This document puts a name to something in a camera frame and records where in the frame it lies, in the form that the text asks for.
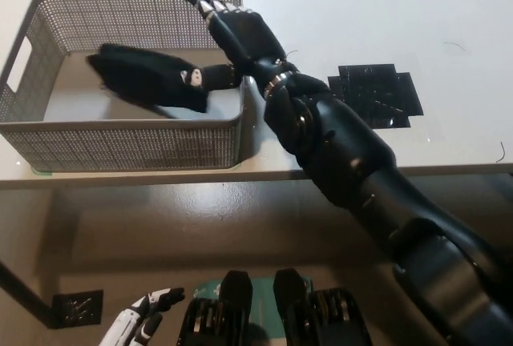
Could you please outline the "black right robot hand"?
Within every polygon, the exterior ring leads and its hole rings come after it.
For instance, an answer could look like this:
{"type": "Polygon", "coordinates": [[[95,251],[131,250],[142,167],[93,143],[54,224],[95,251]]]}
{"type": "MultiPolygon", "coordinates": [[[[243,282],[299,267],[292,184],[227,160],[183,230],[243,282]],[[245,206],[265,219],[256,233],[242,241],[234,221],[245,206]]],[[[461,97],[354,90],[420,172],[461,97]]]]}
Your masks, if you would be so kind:
{"type": "Polygon", "coordinates": [[[200,13],[208,31],[236,72],[263,91],[285,72],[285,50],[257,12],[220,0],[184,0],[200,13]]]}

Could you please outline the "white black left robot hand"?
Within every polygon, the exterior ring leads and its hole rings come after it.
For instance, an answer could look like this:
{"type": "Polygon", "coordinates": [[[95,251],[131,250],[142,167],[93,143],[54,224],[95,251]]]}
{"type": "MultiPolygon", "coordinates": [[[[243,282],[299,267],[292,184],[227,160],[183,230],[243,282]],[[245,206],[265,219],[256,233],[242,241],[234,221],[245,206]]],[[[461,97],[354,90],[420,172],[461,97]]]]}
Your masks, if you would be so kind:
{"type": "Polygon", "coordinates": [[[148,345],[163,319],[162,313],[184,298],[183,288],[146,294],[117,315],[99,346],[148,345]]]}

